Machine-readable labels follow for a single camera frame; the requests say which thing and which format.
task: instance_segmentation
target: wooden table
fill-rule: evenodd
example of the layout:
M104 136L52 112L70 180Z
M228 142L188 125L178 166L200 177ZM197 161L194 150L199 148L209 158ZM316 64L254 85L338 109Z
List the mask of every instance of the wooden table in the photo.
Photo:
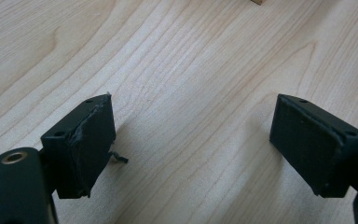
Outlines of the wooden table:
M130 163L61 223L353 223L269 128L279 92L358 128L358 0L0 1L0 154L108 91Z

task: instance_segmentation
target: screw hole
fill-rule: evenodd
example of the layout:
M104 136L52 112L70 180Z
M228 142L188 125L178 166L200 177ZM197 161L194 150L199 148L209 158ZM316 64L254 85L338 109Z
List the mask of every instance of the screw hole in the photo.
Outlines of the screw hole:
M351 132L351 131L346 131L345 133L348 134L348 135L350 135L350 136L356 136L356 133Z
M2 159L2 163L3 164L13 164L13 163L16 163L18 161L24 160L25 157L27 157L27 153L24 152L24 151L14 152L14 153L11 153L11 154L5 156Z
M64 134L65 134L65 132L56 132L56 133L54 134L54 136L60 137L60 136L63 136Z

